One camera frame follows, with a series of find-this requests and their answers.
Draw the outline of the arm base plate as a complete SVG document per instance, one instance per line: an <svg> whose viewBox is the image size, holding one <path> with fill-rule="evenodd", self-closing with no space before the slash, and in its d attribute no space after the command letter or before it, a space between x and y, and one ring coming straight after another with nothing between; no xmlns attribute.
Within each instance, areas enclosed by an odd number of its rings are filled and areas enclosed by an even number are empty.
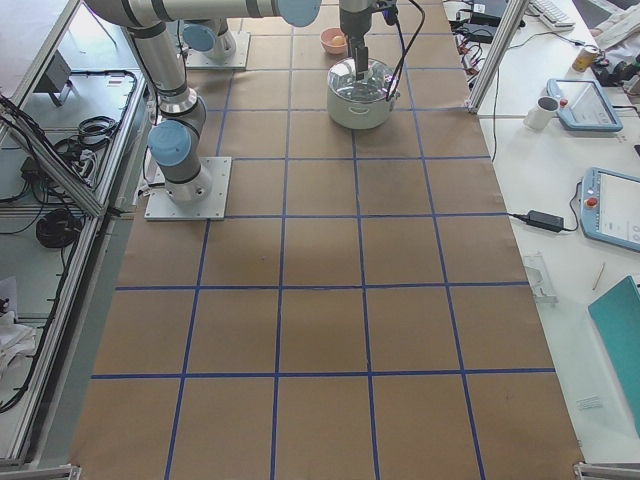
<svg viewBox="0 0 640 480"><path fill-rule="evenodd" d="M189 44L186 66L198 70L245 70L251 35L227 31L215 41Z"/></svg>
<svg viewBox="0 0 640 480"><path fill-rule="evenodd" d="M190 182L166 182L160 169L148 197L145 219L149 221L199 221L225 218L232 169L231 157L200 157L200 173Z"/></svg>

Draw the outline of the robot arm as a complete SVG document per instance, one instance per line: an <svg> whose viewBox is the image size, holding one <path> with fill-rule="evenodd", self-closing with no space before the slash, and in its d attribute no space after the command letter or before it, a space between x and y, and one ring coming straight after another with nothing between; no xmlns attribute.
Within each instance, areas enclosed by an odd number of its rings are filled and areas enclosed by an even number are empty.
<svg viewBox="0 0 640 480"><path fill-rule="evenodd" d="M319 1L89 1L102 19L124 28L139 65L155 88L163 121L152 128L147 145L175 203L195 202L211 191L211 175L197 155L206 120L202 98L187 80L186 66L167 32L169 22L280 17L295 27L312 24Z"/></svg>
<svg viewBox="0 0 640 480"><path fill-rule="evenodd" d="M192 50L216 62L226 61L236 52L236 41L226 18L186 21L182 38Z"/></svg>

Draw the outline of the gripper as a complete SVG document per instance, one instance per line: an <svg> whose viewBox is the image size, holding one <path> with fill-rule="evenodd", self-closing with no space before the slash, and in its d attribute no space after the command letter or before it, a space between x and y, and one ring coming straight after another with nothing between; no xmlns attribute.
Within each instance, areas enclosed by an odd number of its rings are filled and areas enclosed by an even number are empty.
<svg viewBox="0 0 640 480"><path fill-rule="evenodd" d="M363 80L369 70L369 52L364 37L371 28L372 2L370 0L340 0L340 29L345 34L348 48L353 49L355 78Z"/></svg>

